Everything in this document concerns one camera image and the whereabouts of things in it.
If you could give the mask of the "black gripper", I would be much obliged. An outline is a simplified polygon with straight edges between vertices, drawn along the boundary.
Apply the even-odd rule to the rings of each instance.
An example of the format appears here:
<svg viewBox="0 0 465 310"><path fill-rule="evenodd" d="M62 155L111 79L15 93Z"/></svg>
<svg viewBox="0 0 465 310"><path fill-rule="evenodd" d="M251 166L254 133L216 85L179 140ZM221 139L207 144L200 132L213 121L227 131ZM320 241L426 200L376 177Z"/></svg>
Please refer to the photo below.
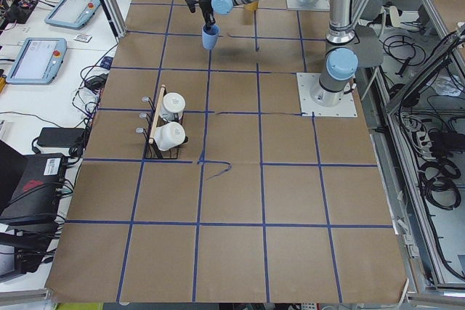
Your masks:
<svg viewBox="0 0 465 310"><path fill-rule="evenodd" d="M197 5L200 7L205 21L205 25L203 27L204 30L210 30L211 25L216 23L214 10L211 6L211 0L185 0L185 3L191 13L195 13Z"/></svg>

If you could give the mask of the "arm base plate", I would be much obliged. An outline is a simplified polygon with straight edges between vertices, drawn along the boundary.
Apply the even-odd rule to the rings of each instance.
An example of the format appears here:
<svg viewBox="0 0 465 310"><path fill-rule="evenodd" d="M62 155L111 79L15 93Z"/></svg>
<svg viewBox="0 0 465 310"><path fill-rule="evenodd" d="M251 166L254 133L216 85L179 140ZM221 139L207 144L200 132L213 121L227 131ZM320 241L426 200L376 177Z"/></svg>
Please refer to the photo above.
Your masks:
<svg viewBox="0 0 465 310"><path fill-rule="evenodd" d="M329 0L286 0L287 8L299 11L328 12Z"/></svg>
<svg viewBox="0 0 465 310"><path fill-rule="evenodd" d="M356 118L350 85L340 92L328 92L320 85L319 73L297 73L301 114L306 117Z"/></svg>

